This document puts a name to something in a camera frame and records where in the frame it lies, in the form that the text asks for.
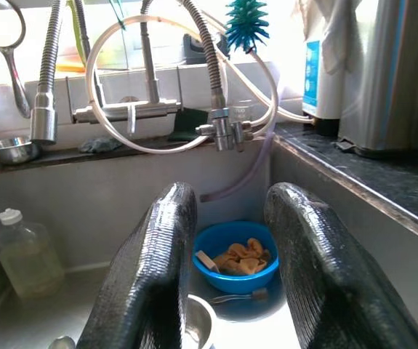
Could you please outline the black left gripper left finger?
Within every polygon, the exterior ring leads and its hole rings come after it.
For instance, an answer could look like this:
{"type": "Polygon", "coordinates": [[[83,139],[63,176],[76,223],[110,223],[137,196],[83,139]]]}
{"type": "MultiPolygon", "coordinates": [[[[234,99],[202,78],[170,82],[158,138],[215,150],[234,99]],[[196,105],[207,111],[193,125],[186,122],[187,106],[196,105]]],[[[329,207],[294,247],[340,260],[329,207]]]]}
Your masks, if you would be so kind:
{"type": "Polygon", "coordinates": [[[77,348],[181,348],[197,202],[168,185],[114,256],[77,348]]]}

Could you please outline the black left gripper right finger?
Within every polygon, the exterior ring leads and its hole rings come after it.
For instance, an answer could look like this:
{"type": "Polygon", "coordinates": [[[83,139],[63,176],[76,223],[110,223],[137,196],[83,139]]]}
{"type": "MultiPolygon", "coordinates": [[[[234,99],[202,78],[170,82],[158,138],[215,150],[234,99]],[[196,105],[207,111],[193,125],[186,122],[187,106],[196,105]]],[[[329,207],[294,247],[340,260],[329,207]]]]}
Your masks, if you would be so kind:
{"type": "Polygon", "coordinates": [[[401,296],[328,204],[278,182],[264,217],[301,348],[418,348],[401,296]]]}

